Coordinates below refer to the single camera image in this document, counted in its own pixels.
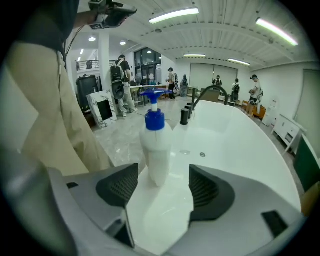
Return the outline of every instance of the blue pump cap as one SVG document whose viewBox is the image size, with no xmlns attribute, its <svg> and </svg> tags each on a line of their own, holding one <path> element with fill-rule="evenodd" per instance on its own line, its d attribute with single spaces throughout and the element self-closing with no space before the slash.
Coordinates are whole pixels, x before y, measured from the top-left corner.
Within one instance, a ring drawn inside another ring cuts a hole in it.
<svg viewBox="0 0 320 256">
<path fill-rule="evenodd" d="M 158 98 L 165 93 L 172 93 L 172 90 L 166 90 L 166 89 L 147 89 L 146 91 L 143 91 L 140 93 L 140 95 L 147 96 L 151 104 L 156 104 Z"/>
<path fill-rule="evenodd" d="M 146 95 L 151 104 L 157 104 L 158 98 L 165 93 L 172 93 L 171 90 L 165 89 L 148 89 L 141 92 L 140 95 Z M 148 110 L 148 113 L 144 116 L 145 126 L 149 131 L 159 131 L 165 127 L 165 114 L 161 112 L 161 109 L 157 111 Z"/>
</svg>

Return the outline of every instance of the ceiling light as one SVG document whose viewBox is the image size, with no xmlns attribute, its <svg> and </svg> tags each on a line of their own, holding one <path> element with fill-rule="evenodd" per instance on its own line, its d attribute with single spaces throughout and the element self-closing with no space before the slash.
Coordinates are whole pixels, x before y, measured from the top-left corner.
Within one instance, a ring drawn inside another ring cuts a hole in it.
<svg viewBox="0 0 320 256">
<path fill-rule="evenodd" d="M 184 57 L 206 57 L 205 54 L 189 54 L 189 53 L 186 53 L 183 56 Z"/>
<path fill-rule="evenodd" d="M 236 63 L 240 63 L 240 64 L 243 64 L 243 65 L 250 66 L 250 63 L 246 63 L 246 62 L 243 62 L 243 61 L 241 61 L 241 60 L 236 60 L 236 59 L 233 59 L 233 58 L 229 58 L 228 61 L 230 61 L 230 62 L 236 62 Z"/>
<path fill-rule="evenodd" d="M 151 24 L 155 24 L 158 22 L 162 22 L 165 20 L 169 20 L 175 17 L 180 17 L 180 16 L 185 16 L 185 15 L 191 15 L 191 14 L 198 14 L 199 10 L 197 7 L 192 7 L 192 8 L 188 8 L 188 9 L 183 9 L 183 10 L 177 10 L 177 11 L 173 11 L 173 12 L 169 12 L 166 14 L 163 14 L 159 17 L 156 18 L 151 18 L 149 19 L 149 22 Z"/>
<path fill-rule="evenodd" d="M 277 34 L 278 36 L 282 37 L 284 40 L 288 41 L 293 46 L 298 45 L 297 41 L 295 41 L 291 36 L 289 36 L 287 33 L 283 32 L 280 28 L 276 27 L 275 25 L 272 25 L 271 23 L 269 23 L 261 18 L 258 18 L 256 20 L 256 23 L 258 25 L 272 31 L 273 33 Z"/>
</svg>

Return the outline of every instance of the black faucet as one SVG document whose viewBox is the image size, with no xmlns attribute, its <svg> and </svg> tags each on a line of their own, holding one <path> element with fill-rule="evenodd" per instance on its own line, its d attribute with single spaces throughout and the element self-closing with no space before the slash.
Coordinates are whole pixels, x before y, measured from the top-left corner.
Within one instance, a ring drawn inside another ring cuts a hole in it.
<svg viewBox="0 0 320 256">
<path fill-rule="evenodd" d="M 201 98 L 210 89 L 219 89 L 219 90 L 221 90 L 223 92 L 223 94 L 224 94 L 224 105 L 226 105 L 226 106 L 228 105 L 229 95 L 228 95 L 227 91 L 225 89 L 223 89 L 221 86 L 211 85 L 211 86 L 209 86 L 209 87 L 204 89 L 203 93 L 201 93 L 201 95 L 196 100 L 196 102 L 195 102 L 195 97 L 194 97 L 194 96 L 196 96 L 196 88 L 193 88 L 193 93 L 192 93 L 193 110 L 195 110 L 195 108 L 196 108 L 197 104 L 199 103 L 199 101 L 201 100 Z"/>
</svg>

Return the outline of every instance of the light pants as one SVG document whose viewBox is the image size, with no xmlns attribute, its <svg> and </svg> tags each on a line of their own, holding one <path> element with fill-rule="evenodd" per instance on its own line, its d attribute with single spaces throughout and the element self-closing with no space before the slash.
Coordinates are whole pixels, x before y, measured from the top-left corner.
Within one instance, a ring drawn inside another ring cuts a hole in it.
<svg viewBox="0 0 320 256">
<path fill-rule="evenodd" d="M 16 42 L 8 54 L 7 67 L 27 101 L 38 112 L 22 154 L 60 170 L 64 176 L 112 166 L 79 107 L 59 52 Z"/>
<path fill-rule="evenodd" d="M 123 89 L 124 89 L 124 96 L 122 99 L 119 99 L 119 109 L 122 113 L 127 113 L 127 110 L 125 109 L 125 104 L 126 102 L 128 104 L 128 108 L 133 111 L 135 107 L 135 102 L 132 99 L 131 96 L 131 91 L 130 91 L 130 84 L 128 82 L 123 82 Z"/>
</svg>

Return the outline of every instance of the soap dispenser bottle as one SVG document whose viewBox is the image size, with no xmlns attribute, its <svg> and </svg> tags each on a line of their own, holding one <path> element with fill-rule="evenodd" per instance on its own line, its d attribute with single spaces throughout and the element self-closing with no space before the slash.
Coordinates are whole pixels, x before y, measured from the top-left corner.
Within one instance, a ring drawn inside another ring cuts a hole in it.
<svg viewBox="0 0 320 256">
<path fill-rule="evenodd" d="M 165 184 L 170 170 L 170 154 L 173 131 L 165 121 L 165 114 L 158 108 L 157 100 L 171 91 L 148 89 L 140 95 L 146 95 L 151 101 L 151 109 L 145 115 L 145 127 L 140 132 L 140 141 L 152 181 L 161 187 Z"/>
</svg>

